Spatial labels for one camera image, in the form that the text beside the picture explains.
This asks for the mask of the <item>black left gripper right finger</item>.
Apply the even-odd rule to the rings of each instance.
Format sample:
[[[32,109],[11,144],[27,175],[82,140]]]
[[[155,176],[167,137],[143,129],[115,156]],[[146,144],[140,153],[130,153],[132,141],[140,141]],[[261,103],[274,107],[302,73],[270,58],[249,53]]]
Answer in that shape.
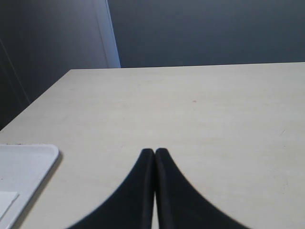
[[[181,173],[169,151],[155,152],[156,202],[161,229],[245,229],[206,200]]]

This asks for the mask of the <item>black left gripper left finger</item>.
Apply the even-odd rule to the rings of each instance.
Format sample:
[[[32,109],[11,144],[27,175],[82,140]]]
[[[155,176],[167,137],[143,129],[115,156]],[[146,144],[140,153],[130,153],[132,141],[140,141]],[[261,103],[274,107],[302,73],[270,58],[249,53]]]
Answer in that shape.
[[[150,229],[154,206],[154,151],[145,148],[112,195],[71,229]]]

